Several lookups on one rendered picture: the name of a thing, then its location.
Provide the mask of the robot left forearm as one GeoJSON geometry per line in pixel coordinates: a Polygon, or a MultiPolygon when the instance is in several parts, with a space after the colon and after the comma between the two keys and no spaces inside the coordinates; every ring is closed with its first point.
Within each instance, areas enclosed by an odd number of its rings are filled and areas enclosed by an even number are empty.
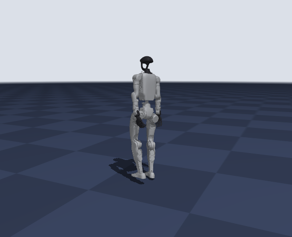
{"type": "Polygon", "coordinates": [[[131,98],[132,98],[132,102],[133,102],[133,105],[132,105],[133,114],[137,115],[136,111],[139,110],[139,107],[138,107],[139,100],[136,98],[136,95],[134,92],[131,94],[131,98]]]}

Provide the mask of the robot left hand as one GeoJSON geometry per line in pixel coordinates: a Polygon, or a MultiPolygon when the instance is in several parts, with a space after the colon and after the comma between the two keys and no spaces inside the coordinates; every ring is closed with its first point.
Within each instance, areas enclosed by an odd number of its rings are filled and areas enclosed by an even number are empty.
{"type": "Polygon", "coordinates": [[[146,124],[143,123],[141,117],[140,117],[140,113],[139,110],[136,111],[137,115],[134,115],[136,117],[136,124],[140,127],[140,128],[144,128],[146,126],[146,124]]]}

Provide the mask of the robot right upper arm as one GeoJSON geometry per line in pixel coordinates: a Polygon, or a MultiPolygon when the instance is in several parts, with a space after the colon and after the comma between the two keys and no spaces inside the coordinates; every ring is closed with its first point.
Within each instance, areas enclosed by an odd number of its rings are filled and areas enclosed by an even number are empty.
{"type": "Polygon", "coordinates": [[[160,77],[156,76],[157,82],[156,82],[156,95],[154,99],[159,99],[161,97],[160,95],[160,77]]]}

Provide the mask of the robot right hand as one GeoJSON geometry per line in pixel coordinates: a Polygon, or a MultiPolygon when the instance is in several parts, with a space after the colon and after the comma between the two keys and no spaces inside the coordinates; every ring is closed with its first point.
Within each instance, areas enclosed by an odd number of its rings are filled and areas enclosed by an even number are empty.
{"type": "Polygon", "coordinates": [[[156,122],[156,124],[155,125],[157,125],[157,127],[159,126],[162,126],[162,118],[161,118],[161,111],[160,111],[160,114],[156,114],[158,117],[159,117],[159,119],[158,119],[158,121],[156,122]]]}

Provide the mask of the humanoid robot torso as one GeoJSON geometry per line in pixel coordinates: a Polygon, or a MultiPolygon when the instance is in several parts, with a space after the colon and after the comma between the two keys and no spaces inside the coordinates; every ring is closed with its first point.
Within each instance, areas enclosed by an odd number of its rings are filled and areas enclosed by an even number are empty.
{"type": "Polygon", "coordinates": [[[142,102],[143,105],[139,111],[144,112],[143,119],[152,119],[154,110],[151,108],[148,100],[151,101],[155,98],[157,78],[154,74],[148,74],[143,71],[139,74],[142,74],[139,84],[139,100],[145,100],[145,102],[142,102]]]}

